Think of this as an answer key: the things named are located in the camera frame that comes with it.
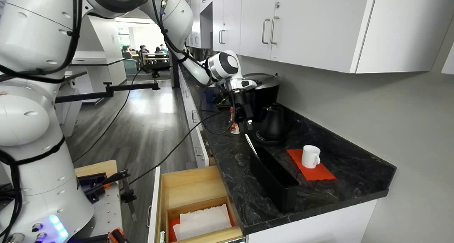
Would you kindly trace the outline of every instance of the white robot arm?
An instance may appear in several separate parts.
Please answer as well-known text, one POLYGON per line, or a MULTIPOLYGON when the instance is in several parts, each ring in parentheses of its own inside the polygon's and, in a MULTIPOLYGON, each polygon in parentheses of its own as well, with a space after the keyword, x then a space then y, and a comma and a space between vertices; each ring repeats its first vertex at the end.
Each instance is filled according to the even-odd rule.
MULTIPOLYGON (((0 161, 20 198, 0 211, 2 243, 65 243, 92 218, 93 207, 78 186, 55 115, 56 80, 72 60, 68 48, 75 52, 76 20, 80 23, 89 13, 115 18, 136 8, 156 23, 162 14, 167 46, 179 59, 187 57, 181 51, 193 14, 185 0, 6 1, 0 21, 0 161), (74 4, 81 17, 74 16, 74 4), (41 80, 31 72, 41 74, 41 80), (24 162, 29 158, 33 162, 24 162)), ((191 58, 182 63, 200 85, 225 79, 230 91, 256 86, 243 79, 232 51, 209 58, 207 70, 191 58)))

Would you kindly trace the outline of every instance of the person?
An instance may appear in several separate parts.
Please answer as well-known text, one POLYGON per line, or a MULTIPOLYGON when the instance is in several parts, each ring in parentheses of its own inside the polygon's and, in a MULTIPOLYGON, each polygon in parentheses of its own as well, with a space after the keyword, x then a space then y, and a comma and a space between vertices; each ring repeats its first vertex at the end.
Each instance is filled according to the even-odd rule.
POLYGON ((161 44, 161 51, 163 51, 163 53, 169 53, 169 51, 164 48, 164 44, 161 44))
POLYGON ((150 51, 147 50, 146 47, 145 47, 144 45, 141 45, 141 46, 140 46, 140 52, 141 52, 141 53, 150 53, 150 51))

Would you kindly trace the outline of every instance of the window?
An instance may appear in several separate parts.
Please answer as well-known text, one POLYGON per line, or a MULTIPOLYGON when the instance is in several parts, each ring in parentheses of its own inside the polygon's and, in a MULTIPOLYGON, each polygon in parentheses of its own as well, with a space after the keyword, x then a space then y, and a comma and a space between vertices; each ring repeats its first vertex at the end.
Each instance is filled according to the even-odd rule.
POLYGON ((118 28, 118 40, 120 41, 120 49, 123 49, 123 46, 131 45, 131 39, 129 38, 129 28, 128 27, 119 27, 118 28))

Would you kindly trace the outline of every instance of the white mug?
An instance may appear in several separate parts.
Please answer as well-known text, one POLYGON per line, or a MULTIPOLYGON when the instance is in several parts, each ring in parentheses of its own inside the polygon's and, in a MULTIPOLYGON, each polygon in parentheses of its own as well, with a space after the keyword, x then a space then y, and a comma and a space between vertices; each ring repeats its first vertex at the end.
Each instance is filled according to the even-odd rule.
POLYGON ((313 145, 305 145, 303 147, 301 164, 308 169, 315 168, 318 164, 320 164, 320 149, 313 145))

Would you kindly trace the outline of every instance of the open drawer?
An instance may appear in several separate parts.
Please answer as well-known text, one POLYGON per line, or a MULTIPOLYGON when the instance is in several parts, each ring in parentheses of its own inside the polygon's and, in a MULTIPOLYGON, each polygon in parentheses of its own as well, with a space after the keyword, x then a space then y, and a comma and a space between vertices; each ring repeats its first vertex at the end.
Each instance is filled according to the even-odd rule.
POLYGON ((235 212, 232 210, 221 175, 217 166, 190 169, 161 175, 156 168, 153 200, 149 210, 148 243, 161 243, 161 232, 165 232, 164 242, 169 243, 168 211, 190 204, 199 204, 225 197, 227 208, 235 226, 224 230, 207 233, 176 243, 227 243, 245 242, 245 237, 238 226, 235 212))

